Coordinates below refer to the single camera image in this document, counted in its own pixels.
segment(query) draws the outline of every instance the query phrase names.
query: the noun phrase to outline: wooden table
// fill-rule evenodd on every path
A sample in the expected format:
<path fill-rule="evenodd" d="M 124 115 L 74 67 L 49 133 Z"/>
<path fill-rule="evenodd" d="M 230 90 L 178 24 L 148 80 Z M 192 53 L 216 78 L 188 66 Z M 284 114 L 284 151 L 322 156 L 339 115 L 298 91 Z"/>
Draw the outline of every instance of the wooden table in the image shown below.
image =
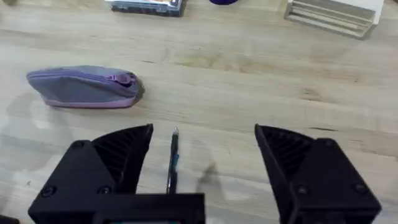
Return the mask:
<path fill-rule="evenodd" d="M 277 224 L 254 124 L 336 139 L 398 223 L 398 4 L 366 41 L 284 21 L 285 3 L 188 0 L 182 18 L 119 14 L 101 0 L 0 4 L 0 213 L 27 209 L 76 139 L 153 123 L 139 192 L 165 192 L 174 126 L 180 192 L 206 192 L 208 223 Z M 26 82 L 58 65 L 131 70 L 125 110 L 55 109 Z"/>

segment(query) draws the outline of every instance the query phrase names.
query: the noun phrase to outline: purple pencil case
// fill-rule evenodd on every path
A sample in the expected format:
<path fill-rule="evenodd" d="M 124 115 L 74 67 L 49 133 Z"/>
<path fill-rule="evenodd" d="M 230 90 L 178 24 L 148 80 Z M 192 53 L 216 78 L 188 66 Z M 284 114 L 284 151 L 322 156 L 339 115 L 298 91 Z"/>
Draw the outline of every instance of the purple pencil case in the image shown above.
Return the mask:
<path fill-rule="evenodd" d="M 47 105 L 71 108 L 129 107 L 142 89 L 129 71 L 91 65 L 33 71 L 27 80 Z"/>

